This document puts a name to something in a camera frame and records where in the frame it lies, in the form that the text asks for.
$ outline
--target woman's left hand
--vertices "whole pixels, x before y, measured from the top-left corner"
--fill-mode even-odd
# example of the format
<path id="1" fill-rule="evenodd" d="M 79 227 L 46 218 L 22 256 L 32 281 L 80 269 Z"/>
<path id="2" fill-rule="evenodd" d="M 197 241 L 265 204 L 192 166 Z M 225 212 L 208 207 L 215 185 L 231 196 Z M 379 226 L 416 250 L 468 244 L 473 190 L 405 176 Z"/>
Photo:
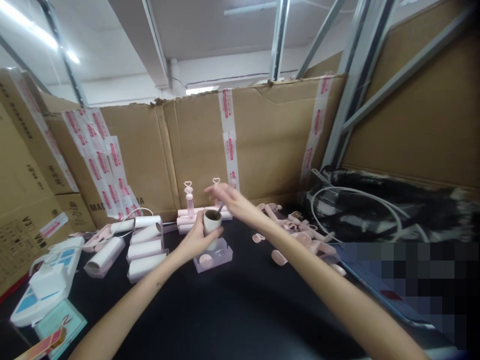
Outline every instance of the woman's left hand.
<path id="1" fill-rule="evenodd" d="M 173 251 L 177 254 L 183 263 L 192 260 L 194 257 L 202 254 L 214 240 L 224 232 L 223 227 L 216 228 L 207 236 L 204 236 L 204 211 L 199 211 L 196 215 L 195 224 Z"/>

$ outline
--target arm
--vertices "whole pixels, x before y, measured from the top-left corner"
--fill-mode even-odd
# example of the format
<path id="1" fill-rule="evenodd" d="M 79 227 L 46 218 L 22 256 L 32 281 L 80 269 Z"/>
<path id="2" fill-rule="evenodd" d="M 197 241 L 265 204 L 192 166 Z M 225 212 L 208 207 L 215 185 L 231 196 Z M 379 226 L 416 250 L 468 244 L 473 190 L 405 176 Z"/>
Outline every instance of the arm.
<path id="1" fill-rule="evenodd" d="M 112 359 L 146 307 L 169 277 L 187 261 L 203 253 L 223 231 L 220 227 L 203 236 L 203 212 L 178 247 L 123 296 L 86 334 L 70 360 Z"/>
<path id="2" fill-rule="evenodd" d="M 205 189 L 235 217 L 268 239 L 372 359 L 428 359 L 422 348 L 376 302 L 337 274 L 226 184 Z"/>

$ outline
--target charger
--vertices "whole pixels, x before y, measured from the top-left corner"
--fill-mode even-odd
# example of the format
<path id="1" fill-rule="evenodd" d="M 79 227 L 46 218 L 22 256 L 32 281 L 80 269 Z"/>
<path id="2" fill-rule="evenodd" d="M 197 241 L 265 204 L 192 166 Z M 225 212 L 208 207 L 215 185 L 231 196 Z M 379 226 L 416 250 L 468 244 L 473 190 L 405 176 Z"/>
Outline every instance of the charger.
<path id="1" fill-rule="evenodd" d="M 33 274 L 29 283 L 36 298 L 43 299 L 67 287 L 67 268 L 63 263 L 51 266 L 44 262 L 40 269 Z"/>

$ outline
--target forearm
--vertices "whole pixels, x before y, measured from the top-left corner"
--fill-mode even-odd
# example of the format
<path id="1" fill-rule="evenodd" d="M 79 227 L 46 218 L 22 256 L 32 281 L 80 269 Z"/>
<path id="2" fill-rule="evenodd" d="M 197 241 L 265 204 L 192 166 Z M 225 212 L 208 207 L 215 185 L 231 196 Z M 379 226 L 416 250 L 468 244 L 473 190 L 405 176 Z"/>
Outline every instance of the forearm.
<path id="1" fill-rule="evenodd" d="M 183 264 L 175 251 L 127 292 L 87 333 L 71 360 L 108 360 L 114 357 L 132 326 L 169 277 Z"/>
<path id="2" fill-rule="evenodd" d="M 385 310 L 286 231 L 272 221 L 259 230 L 373 359 L 427 359 Z"/>

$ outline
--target white ceiling beam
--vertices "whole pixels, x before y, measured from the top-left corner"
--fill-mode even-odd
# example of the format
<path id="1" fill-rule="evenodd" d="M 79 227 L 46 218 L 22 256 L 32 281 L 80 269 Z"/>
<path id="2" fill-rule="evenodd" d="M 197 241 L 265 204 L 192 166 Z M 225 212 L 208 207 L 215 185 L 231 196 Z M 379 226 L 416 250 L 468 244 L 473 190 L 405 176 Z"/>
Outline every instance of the white ceiling beam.
<path id="1" fill-rule="evenodd" d="M 158 89 L 169 88 L 167 62 L 150 0 L 108 0 L 141 62 Z"/>

